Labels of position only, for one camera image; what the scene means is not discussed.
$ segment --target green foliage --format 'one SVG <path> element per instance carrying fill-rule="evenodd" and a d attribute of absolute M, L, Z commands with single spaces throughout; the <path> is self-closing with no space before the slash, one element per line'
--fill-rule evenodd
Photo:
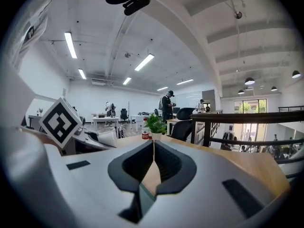
<path fill-rule="evenodd" d="M 152 133 L 166 133 L 167 124 L 163 123 L 158 116 L 152 114 L 147 119 L 147 125 L 145 127 L 149 127 Z"/>
<path fill-rule="evenodd" d="M 266 112 L 266 100 L 259 100 L 258 107 L 260 108 L 260 113 Z"/>
<path fill-rule="evenodd" d="M 251 111 L 251 106 L 249 105 L 248 102 L 244 102 L 244 111 L 245 111 L 245 113 L 248 113 L 249 111 Z M 239 112 L 243 113 L 243 103 L 239 107 Z"/>

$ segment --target ceiling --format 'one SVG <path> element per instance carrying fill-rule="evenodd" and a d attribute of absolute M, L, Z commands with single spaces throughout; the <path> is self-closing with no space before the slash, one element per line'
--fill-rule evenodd
<path fill-rule="evenodd" d="M 241 19 L 235 11 L 242 12 Z M 257 95 L 269 94 L 272 86 L 280 91 L 282 76 L 303 65 L 291 21 L 276 0 L 152 0 L 129 17 L 121 5 L 104 0 L 53 0 L 41 40 L 72 78 L 82 68 L 88 78 L 115 86 L 127 77 L 132 80 L 123 87 L 149 92 L 203 83 L 228 97 L 250 76 L 256 83 L 245 95 Z M 67 31 L 78 59 L 67 49 Z M 149 53 L 153 61 L 134 71 Z M 194 81 L 176 85 L 190 78 Z"/>
<path fill-rule="evenodd" d="M 67 48 L 64 33 L 68 31 L 77 59 Z M 126 17 L 121 5 L 108 5 L 104 0 L 53 0 L 41 40 L 75 80 L 80 80 L 78 69 L 82 68 L 87 78 L 149 92 L 165 86 L 181 88 L 176 84 L 188 79 L 194 81 L 187 86 L 212 84 L 194 54 L 160 22 L 141 11 Z M 135 71 L 149 53 L 155 58 Z M 132 79 L 124 86 L 127 77 Z"/>

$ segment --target railing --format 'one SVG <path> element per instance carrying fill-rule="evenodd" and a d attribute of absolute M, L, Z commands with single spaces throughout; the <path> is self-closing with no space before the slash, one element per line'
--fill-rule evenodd
<path fill-rule="evenodd" d="M 304 105 L 298 106 L 280 106 L 279 112 L 294 112 L 304 110 Z"/>
<path fill-rule="evenodd" d="M 211 142 L 220 142 L 220 143 L 230 143 L 237 145 L 252 145 L 252 146 L 278 146 L 283 144 L 294 144 L 294 143 L 303 143 L 304 139 L 298 140 L 284 140 L 284 141 L 234 141 L 234 140 L 225 140 L 214 138 L 214 133 L 217 130 L 217 127 L 214 126 L 219 123 L 224 124 L 274 124 L 274 123 L 289 123 L 289 122 L 299 122 L 304 121 L 304 111 L 290 111 L 290 112 L 278 112 L 278 113 L 258 113 L 258 114 L 192 114 L 192 134 L 191 134 L 191 143 L 194 143 L 196 136 L 196 123 L 204 122 L 205 123 L 205 132 L 203 137 L 203 146 L 209 147 Z M 288 164 L 303 161 L 304 158 L 296 158 L 289 160 L 276 160 L 278 164 Z M 288 178 L 293 178 L 299 173 L 289 174 Z"/>
<path fill-rule="evenodd" d="M 222 113 L 223 113 L 223 110 L 217 110 L 217 111 L 214 111 L 214 112 L 206 112 L 206 113 L 199 113 L 199 114 L 222 114 Z M 198 130 L 197 129 L 198 128 L 197 123 L 198 122 L 195 123 L 194 129 L 192 129 L 192 132 L 194 131 L 196 133 L 195 136 L 200 136 L 200 134 L 203 133 L 203 130 L 205 129 L 205 125 L 203 125 L 202 128 L 200 128 Z M 211 130 L 210 130 L 212 137 L 214 136 L 215 133 L 217 133 L 218 127 L 219 127 L 219 123 L 212 123 Z M 204 139 L 204 136 L 202 138 L 200 138 L 196 144 L 200 144 L 203 139 Z"/>

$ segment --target tree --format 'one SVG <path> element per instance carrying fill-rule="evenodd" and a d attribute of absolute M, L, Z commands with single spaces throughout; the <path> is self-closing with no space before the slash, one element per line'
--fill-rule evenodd
<path fill-rule="evenodd" d="M 266 100 L 259 100 L 258 107 L 260 108 L 260 113 L 267 112 L 266 110 Z"/>
<path fill-rule="evenodd" d="M 245 113 L 251 111 L 251 106 L 249 105 L 248 102 L 244 102 L 244 111 Z M 239 112 L 243 113 L 243 103 L 241 104 L 241 106 L 239 107 Z"/>

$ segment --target small plant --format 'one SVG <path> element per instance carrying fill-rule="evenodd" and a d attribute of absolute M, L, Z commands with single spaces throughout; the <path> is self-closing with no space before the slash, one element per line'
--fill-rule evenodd
<path fill-rule="evenodd" d="M 166 133 L 167 124 L 163 123 L 158 116 L 152 114 L 147 119 L 147 125 L 145 127 L 149 127 L 152 133 Z"/>

